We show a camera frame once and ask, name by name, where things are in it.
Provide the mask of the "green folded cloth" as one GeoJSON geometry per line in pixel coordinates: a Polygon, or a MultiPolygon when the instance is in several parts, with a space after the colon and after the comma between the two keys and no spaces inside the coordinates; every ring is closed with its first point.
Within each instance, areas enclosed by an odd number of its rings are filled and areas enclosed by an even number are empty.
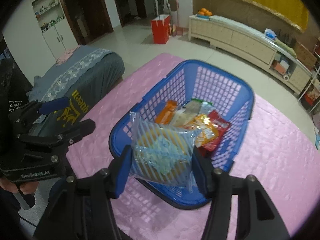
{"type": "Polygon", "coordinates": [[[294,51],[293,48],[289,47],[288,45],[286,45],[284,42],[282,42],[281,40],[279,40],[278,38],[274,39],[274,43],[279,46],[280,48],[284,49],[285,51],[287,51],[292,57],[294,57],[295,59],[297,58],[297,54],[294,51]]]}

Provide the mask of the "blue striped clear snack bag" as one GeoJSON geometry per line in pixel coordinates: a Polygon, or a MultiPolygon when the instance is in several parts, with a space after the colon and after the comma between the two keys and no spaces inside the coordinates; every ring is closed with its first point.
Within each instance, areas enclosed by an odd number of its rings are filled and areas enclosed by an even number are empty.
{"type": "Polygon", "coordinates": [[[192,155],[201,130],[143,120],[130,112],[132,166],[136,178],[193,191],[192,155]]]}

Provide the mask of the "white wall cupboard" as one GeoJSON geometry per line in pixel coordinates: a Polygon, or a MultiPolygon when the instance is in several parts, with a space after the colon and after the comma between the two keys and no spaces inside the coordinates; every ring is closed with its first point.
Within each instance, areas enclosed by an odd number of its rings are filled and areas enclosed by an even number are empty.
{"type": "Polygon", "coordinates": [[[55,59],[78,45],[60,0],[30,0],[42,36],[55,59]]]}

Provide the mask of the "grey sofa with lace cover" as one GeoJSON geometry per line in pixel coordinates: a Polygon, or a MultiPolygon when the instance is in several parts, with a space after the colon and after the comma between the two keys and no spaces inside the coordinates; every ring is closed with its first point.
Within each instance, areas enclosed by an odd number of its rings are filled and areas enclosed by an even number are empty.
{"type": "Polygon", "coordinates": [[[33,124],[33,136],[57,135],[79,123],[123,79],[125,65],[115,52],[80,46],[64,63],[54,64],[44,76],[36,76],[29,101],[67,97],[68,106],[41,115],[33,124]]]}

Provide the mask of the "broom and dustpan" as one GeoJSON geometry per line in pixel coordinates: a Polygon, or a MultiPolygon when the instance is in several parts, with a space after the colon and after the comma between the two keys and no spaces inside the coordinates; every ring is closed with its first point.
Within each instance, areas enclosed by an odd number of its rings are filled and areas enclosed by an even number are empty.
{"type": "Polygon", "coordinates": [[[178,0],[165,0],[165,4],[170,15],[170,35],[182,36],[184,28],[180,25],[178,0]]]}

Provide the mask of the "red paper bag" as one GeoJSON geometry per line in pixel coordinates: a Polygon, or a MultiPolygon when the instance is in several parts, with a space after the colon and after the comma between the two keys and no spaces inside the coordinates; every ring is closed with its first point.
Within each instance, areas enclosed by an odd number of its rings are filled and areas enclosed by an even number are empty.
{"type": "Polygon", "coordinates": [[[159,15],[151,21],[154,44],[166,44],[170,36],[170,15],[159,15]]]}

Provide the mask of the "cream TV cabinet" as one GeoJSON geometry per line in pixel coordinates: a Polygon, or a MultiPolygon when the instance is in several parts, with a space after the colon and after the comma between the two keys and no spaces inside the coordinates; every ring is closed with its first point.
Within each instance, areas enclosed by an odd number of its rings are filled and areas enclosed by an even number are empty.
{"type": "Polygon", "coordinates": [[[311,78],[311,72],[297,57],[245,24],[222,16],[192,15],[188,38],[198,38],[234,54],[275,77],[299,95],[311,78]]]}

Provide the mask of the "blue plastic basket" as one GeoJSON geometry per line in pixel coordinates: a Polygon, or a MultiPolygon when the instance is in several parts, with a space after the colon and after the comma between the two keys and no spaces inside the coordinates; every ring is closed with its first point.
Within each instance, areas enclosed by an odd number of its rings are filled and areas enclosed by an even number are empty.
{"type": "MultiPolygon", "coordinates": [[[[216,111],[219,117],[231,124],[216,149],[209,152],[212,165],[229,172],[252,115],[253,89],[242,79],[216,66],[198,60],[186,60],[153,86],[129,112],[140,113],[143,120],[155,121],[169,100],[177,103],[177,117],[173,117],[169,123],[174,126],[187,124],[196,113],[209,114],[211,111],[216,111]]],[[[109,137],[109,148],[114,158],[119,157],[124,146],[131,143],[129,112],[112,128],[109,137]]],[[[137,180],[178,209],[194,210],[210,201],[200,194],[195,183],[192,190],[188,190],[137,180]]]]}

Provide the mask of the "cracker pack green ends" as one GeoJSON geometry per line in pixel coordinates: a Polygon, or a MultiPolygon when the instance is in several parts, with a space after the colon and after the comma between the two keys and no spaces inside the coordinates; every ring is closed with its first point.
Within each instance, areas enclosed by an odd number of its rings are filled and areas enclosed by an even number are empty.
{"type": "Polygon", "coordinates": [[[179,110],[175,111],[174,117],[169,125],[175,127],[183,126],[191,121],[195,116],[199,114],[208,115],[213,110],[215,110],[215,107],[212,103],[198,99],[191,99],[179,110]]]}

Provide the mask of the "pink quilted tablecloth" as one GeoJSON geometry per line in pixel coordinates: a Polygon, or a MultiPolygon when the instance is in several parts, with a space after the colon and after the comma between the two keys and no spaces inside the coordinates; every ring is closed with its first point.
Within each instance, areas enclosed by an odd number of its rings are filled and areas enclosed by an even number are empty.
{"type": "MultiPolygon", "coordinates": [[[[153,121],[168,100],[212,102],[231,123],[212,158],[231,176],[254,175],[295,234],[319,201],[319,152],[285,115],[247,83],[197,60],[161,54],[111,90],[88,113],[96,128],[67,153],[78,178],[92,176],[131,144],[130,112],[153,121]]],[[[132,239],[200,239],[210,201],[191,191],[130,177],[112,200],[118,228],[132,239]]]]}

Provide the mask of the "orange Alpenliebe candy stick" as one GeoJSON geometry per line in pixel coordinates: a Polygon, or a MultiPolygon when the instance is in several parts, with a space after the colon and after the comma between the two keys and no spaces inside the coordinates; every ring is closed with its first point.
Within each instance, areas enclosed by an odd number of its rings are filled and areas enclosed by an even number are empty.
{"type": "Polygon", "coordinates": [[[168,100],[162,111],[157,115],[155,123],[168,125],[174,117],[177,108],[177,102],[168,100]]]}

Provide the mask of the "orange yellow snack pouch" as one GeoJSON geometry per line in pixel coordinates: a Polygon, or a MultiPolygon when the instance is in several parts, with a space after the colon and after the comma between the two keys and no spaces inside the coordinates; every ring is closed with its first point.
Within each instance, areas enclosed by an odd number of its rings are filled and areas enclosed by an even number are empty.
{"type": "Polygon", "coordinates": [[[191,121],[183,125],[183,128],[199,132],[195,140],[196,147],[203,146],[217,136],[217,129],[206,114],[195,116],[191,121]]]}

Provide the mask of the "red snack pouch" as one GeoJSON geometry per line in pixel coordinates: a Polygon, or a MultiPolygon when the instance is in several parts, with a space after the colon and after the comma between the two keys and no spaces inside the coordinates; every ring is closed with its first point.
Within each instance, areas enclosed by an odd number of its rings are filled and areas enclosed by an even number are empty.
{"type": "Polygon", "coordinates": [[[217,136],[213,140],[199,148],[200,154],[205,158],[209,158],[214,154],[220,142],[222,141],[223,136],[231,127],[231,123],[226,121],[223,117],[221,117],[216,110],[211,111],[208,117],[211,123],[217,129],[217,136]]]}

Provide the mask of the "blue tissue pack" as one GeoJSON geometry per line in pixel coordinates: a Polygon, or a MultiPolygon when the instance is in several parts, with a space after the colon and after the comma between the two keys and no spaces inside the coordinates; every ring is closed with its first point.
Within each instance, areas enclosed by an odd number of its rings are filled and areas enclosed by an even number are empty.
{"type": "Polygon", "coordinates": [[[277,39],[276,33],[272,29],[269,29],[269,28],[265,29],[264,35],[265,35],[266,38],[268,38],[268,39],[270,39],[272,41],[275,41],[277,39]]]}

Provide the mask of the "plate of oranges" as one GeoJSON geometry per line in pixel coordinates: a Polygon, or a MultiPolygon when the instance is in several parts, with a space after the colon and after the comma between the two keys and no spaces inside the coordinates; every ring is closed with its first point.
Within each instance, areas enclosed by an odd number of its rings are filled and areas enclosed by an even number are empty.
{"type": "Polygon", "coordinates": [[[197,17],[208,19],[213,15],[213,13],[206,8],[201,8],[196,15],[197,17]]]}

